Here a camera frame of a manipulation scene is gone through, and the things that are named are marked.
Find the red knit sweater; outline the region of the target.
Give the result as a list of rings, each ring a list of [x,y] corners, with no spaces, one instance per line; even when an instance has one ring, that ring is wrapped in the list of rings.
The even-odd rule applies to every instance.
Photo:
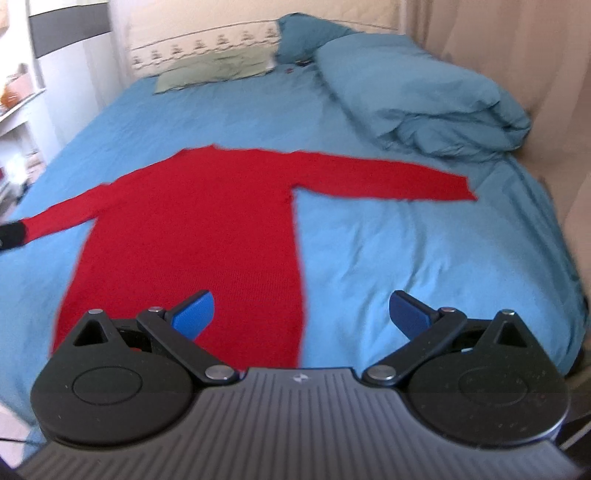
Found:
[[[215,311],[198,336],[202,348],[239,369],[296,367],[304,329],[297,188],[345,198],[473,199],[465,177],[411,163],[215,146],[180,151],[23,220],[26,242],[93,225],[56,340],[88,309],[126,318],[205,289]]]

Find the white shelf unit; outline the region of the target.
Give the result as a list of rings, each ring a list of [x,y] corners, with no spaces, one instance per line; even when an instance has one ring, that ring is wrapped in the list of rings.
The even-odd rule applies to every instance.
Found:
[[[1,3],[1,94],[7,83],[22,94],[1,107],[1,218],[6,219],[39,180],[60,144],[37,69],[26,1]]]

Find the blue bed sheet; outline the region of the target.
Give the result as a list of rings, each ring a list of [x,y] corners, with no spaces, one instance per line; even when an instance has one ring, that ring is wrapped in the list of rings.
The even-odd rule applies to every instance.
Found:
[[[515,309],[561,372],[574,366],[589,323],[585,294],[549,195],[510,153],[531,122],[494,81],[446,89],[452,108],[428,106],[417,86],[401,127],[363,127],[342,80],[317,67],[163,94],[151,78],[125,90],[53,160],[15,211],[37,214],[184,148],[216,145],[402,160],[467,177],[473,202],[342,200],[294,195],[308,323],[305,367],[365,368],[406,339],[387,316],[404,289],[432,305],[488,318]]]

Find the orange plush toy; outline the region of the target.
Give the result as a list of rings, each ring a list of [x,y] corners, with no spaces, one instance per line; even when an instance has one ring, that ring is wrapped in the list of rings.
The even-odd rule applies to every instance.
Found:
[[[7,83],[2,91],[0,102],[4,110],[10,110],[22,101],[22,94],[14,86],[14,83]]]

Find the white wardrobe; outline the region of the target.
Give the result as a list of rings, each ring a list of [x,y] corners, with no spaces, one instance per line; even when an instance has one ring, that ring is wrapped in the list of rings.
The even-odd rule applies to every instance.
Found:
[[[124,89],[106,1],[29,1],[35,67],[56,140],[69,143]]]

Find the cream embroidered pillow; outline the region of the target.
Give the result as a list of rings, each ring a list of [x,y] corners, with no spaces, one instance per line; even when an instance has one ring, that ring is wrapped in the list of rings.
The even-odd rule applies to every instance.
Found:
[[[238,22],[140,41],[138,45],[129,45],[129,60],[136,76],[153,76],[183,58],[255,45],[276,46],[279,42],[280,27],[276,21]]]

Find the blue folded duvet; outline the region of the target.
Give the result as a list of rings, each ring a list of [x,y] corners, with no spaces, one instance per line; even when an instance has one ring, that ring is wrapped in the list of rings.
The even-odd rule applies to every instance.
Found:
[[[329,90],[373,140],[441,158],[519,149],[531,120],[495,81],[421,49],[409,37],[353,34],[315,51]]]

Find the beige quilted headboard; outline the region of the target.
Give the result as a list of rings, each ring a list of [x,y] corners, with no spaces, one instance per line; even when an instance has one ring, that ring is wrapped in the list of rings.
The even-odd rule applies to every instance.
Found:
[[[139,45],[230,24],[274,21],[303,13],[362,30],[396,31],[401,23],[402,1],[138,1],[124,22],[127,39]]]

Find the green pillow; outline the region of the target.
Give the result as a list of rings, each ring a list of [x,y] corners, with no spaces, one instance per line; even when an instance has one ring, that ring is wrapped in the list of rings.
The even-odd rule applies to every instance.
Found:
[[[255,45],[181,59],[158,75],[154,94],[264,75],[276,66],[274,58],[276,48]]]

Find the beige curtain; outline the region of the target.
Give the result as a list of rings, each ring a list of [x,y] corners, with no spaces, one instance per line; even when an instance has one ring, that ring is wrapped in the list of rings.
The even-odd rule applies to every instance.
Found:
[[[426,50],[508,90],[533,124],[521,161],[548,187],[590,284],[590,4],[411,1],[408,33]]]

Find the teal pillow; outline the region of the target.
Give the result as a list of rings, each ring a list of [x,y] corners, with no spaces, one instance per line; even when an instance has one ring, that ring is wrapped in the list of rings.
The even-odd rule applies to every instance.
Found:
[[[329,20],[303,13],[291,13],[277,20],[280,44],[276,61],[280,64],[307,64],[315,51],[332,40],[355,34],[356,31]]]

